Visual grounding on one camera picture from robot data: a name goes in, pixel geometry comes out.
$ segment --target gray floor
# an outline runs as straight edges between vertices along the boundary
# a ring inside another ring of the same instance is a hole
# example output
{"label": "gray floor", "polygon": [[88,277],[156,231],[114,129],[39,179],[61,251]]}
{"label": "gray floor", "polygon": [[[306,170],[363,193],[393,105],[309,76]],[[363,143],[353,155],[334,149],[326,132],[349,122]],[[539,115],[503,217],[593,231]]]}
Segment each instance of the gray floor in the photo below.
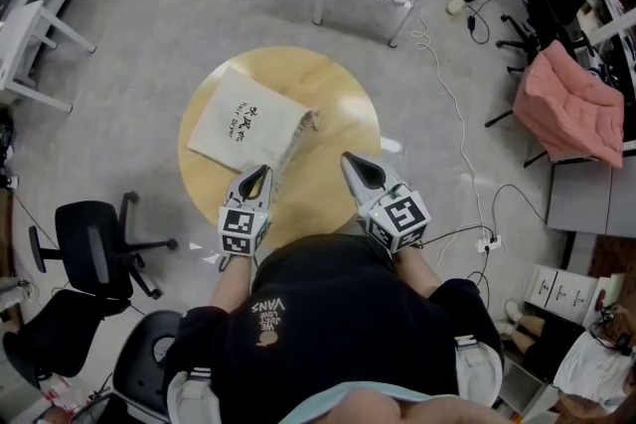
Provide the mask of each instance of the gray floor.
{"label": "gray floor", "polygon": [[[518,185],[543,212],[550,166],[541,161],[528,170],[522,167],[539,150],[532,136],[514,118],[483,128],[485,120],[510,107],[514,95],[516,82],[505,65],[521,58],[497,50],[494,41],[510,35],[499,21],[501,12],[521,14],[521,1],[494,0],[483,9],[492,32],[485,46],[471,42],[465,16],[451,19],[444,13],[446,1],[432,0],[422,15],[441,74],[466,121],[465,152],[478,173],[484,220],[492,224],[493,195],[505,183]],[[19,197],[54,234],[56,207],[79,200],[118,204],[124,192],[135,190],[141,201],[130,235],[174,236],[181,248],[145,256],[146,274],[165,296],[154,302],[135,291],[134,304],[144,312],[206,304],[218,270],[203,258],[217,251],[216,235],[191,203],[179,175],[181,116],[193,91],[226,59],[257,47],[292,45],[329,56],[368,92],[382,135],[403,147],[387,158],[421,192],[432,214],[427,238],[478,220],[471,174],[459,154],[460,124],[436,79],[432,55],[415,50],[408,35],[395,50],[386,45],[403,8],[387,0],[326,0],[324,24],[316,27],[312,6],[313,0],[71,0],[63,19],[96,43],[97,51],[89,55],[56,35],[60,46],[41,59],[40,90],[75,108],[65,115],[24,100],[16,109],[12,168],[21,178]],[[497,219],[506,249],[492,252],[487,276],[491,313],[501,317],[505,298],[523,294],[534,263],[557,264],[562,238],[544,228],[513,190],[497,201]],[[39,288],[39,302],[23,306],[27,318],[46,303],[53,287],[67,281],[56,262],[49,264],[48,274],[38,273],[28,243],[30,224],[16,205],[19,271]],[[478,236],[478,231],[457,236],[439,266],[442,278],[466,277],[482,267],[483,255],[475,251]],[[191,250],[190,242],[203,248]],[[431,264],[444,244],[425,249]],[[101,384],[140,318],[130,309],[98,330],[80,374],[89,386]]]}

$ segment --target power strip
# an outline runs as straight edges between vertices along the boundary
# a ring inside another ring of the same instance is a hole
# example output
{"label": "power strip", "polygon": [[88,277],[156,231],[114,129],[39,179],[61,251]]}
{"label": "power strip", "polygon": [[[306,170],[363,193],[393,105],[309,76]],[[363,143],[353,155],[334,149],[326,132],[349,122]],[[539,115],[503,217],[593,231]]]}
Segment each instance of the power strip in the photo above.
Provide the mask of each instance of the power strip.
{"label": "power strip", "polygon": [[489,238],[480,238],[479,240],[477,240],[477,252],[478,253],[485,253],[486,252],[486,246],[488,246],[490,248],[490,250],[492,251],[493,249],[498,249],[501,247],[501,235],[497,235],[497,239],[495,239],[494,242],[491,242]]}

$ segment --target white cable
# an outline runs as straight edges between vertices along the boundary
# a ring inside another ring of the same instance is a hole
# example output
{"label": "white cable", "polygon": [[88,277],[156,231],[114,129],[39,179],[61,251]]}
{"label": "white cable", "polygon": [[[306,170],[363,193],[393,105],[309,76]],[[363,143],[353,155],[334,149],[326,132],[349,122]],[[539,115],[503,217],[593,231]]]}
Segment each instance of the white cable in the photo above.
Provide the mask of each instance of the white cable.
{"label": "white cable", "polygon": [[457,233],[459,233],[460,231],[465,231],[462,230],[462,228],[465,228],[466,226],[475,226],[475,225],[481,225],[481,222],[467,222],[466,224],[462,224],[461,226],[459,226],[457,228],[457,230],[455,231],[455,234],[450,238],[450,240],[446,243],[446,245],[444,246],[444,248],[441,250],[441,252],[439,253],[439,258],[437,258],[437,263],[435,263],[435,266],[433,267],[433,272],[435,272],[437,270],[437,267],[439,266],[439,264],[441,263],[441,259],[444,256],[444,251],[446,250],[446,248],[453,243],[453,240],[455,240],[455,237],[457,236]]}
{"label": "white cable", "polygon": [[[439,58],[437,57],[437,53],[435,52],[435,50],[430,45],[431,41],[430,41],[430,36],[428,36],[428,25],[426,25],[426,22],[424,22],[421,16],[418,16],[417,18],[419,18],[419,21],[423,24],[424,32],[410,31],[410,36],[414,39],[424,39],[424,38],[427,39],[425,43],[415,43],[415,49],[419,50],[420,52],[423,52],[424,50],[429,50],[433,54],[433,56],[435,57],[435,66],[437,67],[437,79],[443,85],[443,87],[446,89],[446,92],[448,92],[448,95],[450,95],[453,102],[455,103],[455,112],[457,113],[457,116],[459,117],[459,121],[461,122],[461,143],[459,144],[459,153],[461,154],[461,157],[464,158],[464,161],[468,165],[468,168],[470,168],[470,171],[473,173],[473,191],[475,192],[475,197],[477,197],[477,211],[479,212],[479,221],[480,221],[479,224],[484,224],[484,216],[481,214],[481,203],[479,201],[479,193],[477,193],[477,186],[475,185],[475,181],[477,180],[477,172],[475,171],[475,167],[473,167],[473,164],[468,159],[468,156],[466,156],[466,154],[464,153],[464,138],[466,136],[466,125],[464,123],[464,119],[461,116],[461,113],[459,113],[459,104],[457,104],[457,98],[453,95],[453,93],[450,91],[450,88],[446,86],[446,83],[444,83],[444,80],[441,79],[441,76],[439,75]],[[482,228],[482,231],[484,232],[484,238],[489,238],[486,233],[486,228]]]}

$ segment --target drawer handle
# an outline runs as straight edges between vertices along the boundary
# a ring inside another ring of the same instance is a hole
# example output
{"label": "drawer handle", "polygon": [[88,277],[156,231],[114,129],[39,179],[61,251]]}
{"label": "drawer handle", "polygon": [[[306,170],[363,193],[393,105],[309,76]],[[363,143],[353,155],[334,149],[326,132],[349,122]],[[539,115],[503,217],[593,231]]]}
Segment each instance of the drawer handle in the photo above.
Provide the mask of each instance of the drawer handle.
{"label": "drawer handle", "polygon": [[574,297],[574,304],[572,304],[572,306],[574,306],[574,307],[575,307],[575,306],[576,306],[576,303],[578,303],[578,302],[584,302],[584,301],[585,301],[585,299],[579,299],[579,298],[578,298],[578,296],[579,296],[579,295],[580,295],[580,290],[578,290],[578,291],[576,292],[576,297]]}
{"label": "drawer handle", "polygon": [[541,293],[542,293],[544,290],[548,290],[548,291],[550,291],[550,286],[548,286],[548,285],[546,284],[546,280],[545,280],[545,279],[544,279],[544,280],[542,281],[542,283],[541,283],[541,288],[539,289],[539,295],[541,295]]}
{"label": "drawer handle", "polygon": [[563,289],[563,285],[560,285],[560,286],[558,287],[558,291],[556,292],[556,299],[555,299],[555,300],[558,300],[558,298],[559,298],[559,297],[566,297],[566,296],[567,296],[567,294],[566,294],[566,293],[563,293],[563,292],[561,291],[562,289]]}

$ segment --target drawer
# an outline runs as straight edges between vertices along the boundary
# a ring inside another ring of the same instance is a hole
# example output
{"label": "drawer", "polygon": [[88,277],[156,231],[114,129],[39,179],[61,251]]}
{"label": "drawer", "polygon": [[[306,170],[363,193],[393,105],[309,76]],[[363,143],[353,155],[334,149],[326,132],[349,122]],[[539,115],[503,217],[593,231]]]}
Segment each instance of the drawer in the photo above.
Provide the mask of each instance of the drawer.
{"label": "drawer", "polygon": [[550,298],[546,304],[546,309],[557,313],[558,315],[567,316],[570,303],[570,290],[574,282],[574,274],[570,272],[559,271],[556,275],[555,285],[550,293]]}
{"label": "drawer", "polygon": [[598,279],[585,276],[574,276],[569,290],[564,316],[580,324],[591,304]]}
{"label": "drawer", "polygon": [[526,302],[544,308],[548,302],[550,291],[553,289],[555,279],[557,279],[556,270],[537,266],[534,282],[526,295]]}

